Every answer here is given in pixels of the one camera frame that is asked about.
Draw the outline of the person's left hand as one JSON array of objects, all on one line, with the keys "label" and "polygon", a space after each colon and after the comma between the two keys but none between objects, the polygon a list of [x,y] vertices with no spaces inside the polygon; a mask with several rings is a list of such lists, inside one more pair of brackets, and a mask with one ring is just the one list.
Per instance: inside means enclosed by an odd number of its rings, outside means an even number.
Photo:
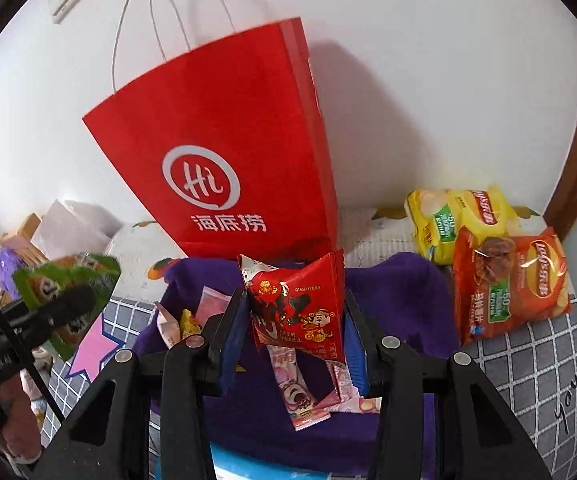
[{"label": "person's left hand", "polygon": [[0,427],[0,452],[23,462],[34,462],[41,455],[40,430],[19,375],[0,385],[0,404],[8,416]]}]

